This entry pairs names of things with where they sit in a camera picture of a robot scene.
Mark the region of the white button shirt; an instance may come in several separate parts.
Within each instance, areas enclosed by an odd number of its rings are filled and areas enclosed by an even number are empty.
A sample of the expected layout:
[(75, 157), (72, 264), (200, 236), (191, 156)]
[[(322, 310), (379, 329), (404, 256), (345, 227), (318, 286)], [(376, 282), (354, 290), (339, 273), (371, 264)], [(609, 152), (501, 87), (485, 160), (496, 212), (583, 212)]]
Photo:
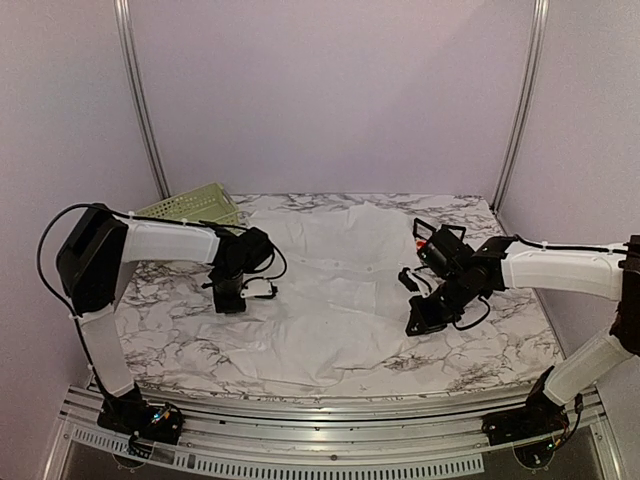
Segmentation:
[(405, 333), (410, 292), (398, 281), (418, 264), (412, 220), (365, 203), (346, 210), (254, 213), (288, 262), (275, 299), (217, 319), (198, 334), (241, 375), (313, 387), (339, 383), (420, 343)]

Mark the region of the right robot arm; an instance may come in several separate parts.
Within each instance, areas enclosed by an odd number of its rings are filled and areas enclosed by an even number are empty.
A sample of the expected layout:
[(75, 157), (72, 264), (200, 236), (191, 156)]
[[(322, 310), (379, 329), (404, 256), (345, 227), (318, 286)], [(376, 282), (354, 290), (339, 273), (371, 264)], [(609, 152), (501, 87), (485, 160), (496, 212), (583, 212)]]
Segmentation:
[(532, 290), (591, 297), (615, 307), (613, 319), (561, 363), (548, 369), (517, 415), (517, 427), (537, 436), (565, 405), (603, 375), (639, 355), (639, 239), (609, 245), (535, 242), (519, 235), (492, 236), (477, 247), (463, 226), (414, 223), (417, 256), (440, 281), (427, 286), (406, 268), (400, 278), (414, 294), (405, 333), (467, 329), (467, 306), (498, 292)]

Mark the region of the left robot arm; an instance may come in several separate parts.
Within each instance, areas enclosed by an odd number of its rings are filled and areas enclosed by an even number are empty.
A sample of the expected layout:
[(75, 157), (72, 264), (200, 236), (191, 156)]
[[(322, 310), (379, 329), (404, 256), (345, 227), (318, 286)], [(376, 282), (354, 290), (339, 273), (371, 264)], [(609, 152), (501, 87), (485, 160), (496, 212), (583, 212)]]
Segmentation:
[(65, 208), (82, 215), (60, 247), (55, 267), (62, 288), (50, 293), (69, 311), (82, 348), (105, 399), (115, 399), (111, 419), (128, 434), (148, 426), (148, 412), (126, 363), (115, 325), (122, 269), (140, 262), (191, 262), (209, 267), (204, 288), (214, 310), (245, 312), (250, 298), (272, 299), (279, 274), (267, 272), (286, 260), (257, 227), (200, 220), (172, 220), (115, 211), (101, 203)]

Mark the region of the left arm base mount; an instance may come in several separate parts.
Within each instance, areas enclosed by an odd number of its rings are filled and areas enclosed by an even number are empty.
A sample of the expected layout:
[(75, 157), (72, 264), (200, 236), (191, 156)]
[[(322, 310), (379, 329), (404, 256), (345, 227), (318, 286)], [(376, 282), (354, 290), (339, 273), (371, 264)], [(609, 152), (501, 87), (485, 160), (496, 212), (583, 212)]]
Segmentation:
[(144, 439), (177, 445), (185, 417), (174, 404), (151, 404), (145, 400), (104, 401), (97, 424), (104, 429)]

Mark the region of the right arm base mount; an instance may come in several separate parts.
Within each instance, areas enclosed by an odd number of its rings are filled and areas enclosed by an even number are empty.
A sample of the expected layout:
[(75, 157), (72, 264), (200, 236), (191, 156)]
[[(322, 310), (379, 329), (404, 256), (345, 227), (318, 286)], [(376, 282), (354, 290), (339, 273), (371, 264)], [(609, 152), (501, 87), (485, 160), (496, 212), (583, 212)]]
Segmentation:
[(484, 415), (481, 431), (494, 446), (565, 432), (568, 428), (569, 419), (563, 406), (548, 400), (527, 400), (524, 406)]

